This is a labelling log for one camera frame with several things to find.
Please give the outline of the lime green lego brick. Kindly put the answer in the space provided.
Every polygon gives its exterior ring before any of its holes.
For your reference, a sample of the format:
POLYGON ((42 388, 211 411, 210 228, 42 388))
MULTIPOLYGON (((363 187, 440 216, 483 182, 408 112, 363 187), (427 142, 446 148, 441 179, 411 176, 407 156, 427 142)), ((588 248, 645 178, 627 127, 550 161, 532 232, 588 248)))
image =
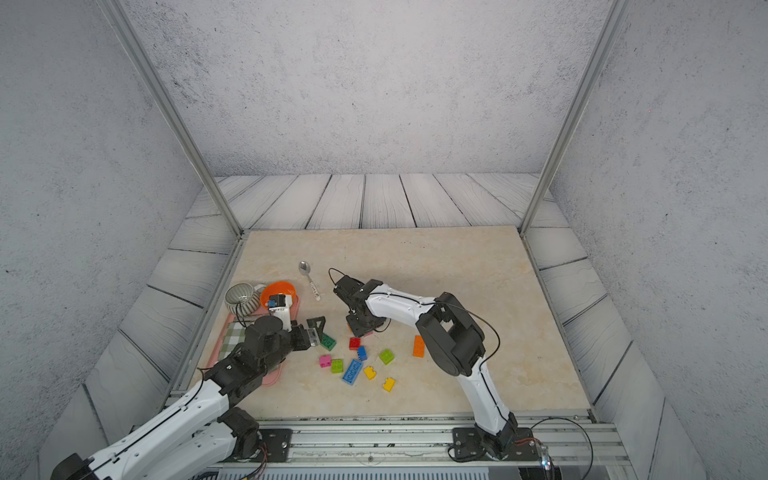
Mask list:
POLYGON ((384 365, 388 365, 389 363, 391 363, 394 360, 394 358, 395 356, 393 352, 389 349, 382 350, 379 353, 379 359, 384 365))

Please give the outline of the dark green lego brick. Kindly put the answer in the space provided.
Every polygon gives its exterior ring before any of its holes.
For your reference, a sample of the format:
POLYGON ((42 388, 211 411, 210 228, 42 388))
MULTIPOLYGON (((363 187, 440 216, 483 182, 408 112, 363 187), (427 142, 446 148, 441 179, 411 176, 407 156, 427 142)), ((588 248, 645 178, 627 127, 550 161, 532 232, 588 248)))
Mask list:
POLYGON ((337 345, 337 341, 333 337, 323 333, 320 339, 320 344, 327 351, 332 351, 337 345))

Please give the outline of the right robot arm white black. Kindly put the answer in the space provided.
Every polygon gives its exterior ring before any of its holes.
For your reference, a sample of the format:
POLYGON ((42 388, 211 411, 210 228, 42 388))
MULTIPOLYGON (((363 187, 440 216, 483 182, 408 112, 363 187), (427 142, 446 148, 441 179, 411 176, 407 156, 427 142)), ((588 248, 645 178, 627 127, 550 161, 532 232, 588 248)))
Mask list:
POLYGON ((518 433, 517 420, 491 378, 482 328, 454 295, 422 297, 380 280, 363 283, 348 275, 336 282, 334 293, 347 306, 346 321, 357 337, 388 320, 415 328, 436 365, 458 380, 485 454, 499 460, 509 454, 518 433))

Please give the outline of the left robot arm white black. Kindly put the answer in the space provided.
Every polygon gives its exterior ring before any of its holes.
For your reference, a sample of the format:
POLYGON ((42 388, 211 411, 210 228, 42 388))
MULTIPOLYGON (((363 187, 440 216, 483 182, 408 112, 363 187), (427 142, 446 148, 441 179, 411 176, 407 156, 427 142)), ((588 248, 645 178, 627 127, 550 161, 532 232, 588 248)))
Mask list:
POLYGON ((294 351, 318 344, 324 317, 306 324, 266 315, 245 328, 245 339, 171 406, 123 439, 88 458, 73 453, 51 473, 54 479, 190 479, 223 460, 253 459, 257 478, 287 442, 260 431, 239 403, 294 351))

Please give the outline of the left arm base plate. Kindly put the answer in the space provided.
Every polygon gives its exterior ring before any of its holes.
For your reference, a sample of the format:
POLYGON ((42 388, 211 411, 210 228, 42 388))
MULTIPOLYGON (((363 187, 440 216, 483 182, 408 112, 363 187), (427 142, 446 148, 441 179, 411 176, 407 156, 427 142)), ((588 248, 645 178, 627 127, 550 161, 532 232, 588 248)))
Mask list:
POLYGON ((236 440, 228 462, 284 463, 288 459, 293 430, 268 428, 252 430, 236 440))

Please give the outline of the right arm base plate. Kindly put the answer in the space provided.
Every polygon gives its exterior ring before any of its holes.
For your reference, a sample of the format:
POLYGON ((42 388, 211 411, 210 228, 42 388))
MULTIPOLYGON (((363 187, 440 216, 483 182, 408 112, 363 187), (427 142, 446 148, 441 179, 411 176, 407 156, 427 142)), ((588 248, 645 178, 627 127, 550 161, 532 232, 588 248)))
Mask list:
POLYGON ((505 429, 497 435, 478 426, 454 428, 447 453, 458 463, 481 460, 536 462, 541 458, 529 428, 505 429))

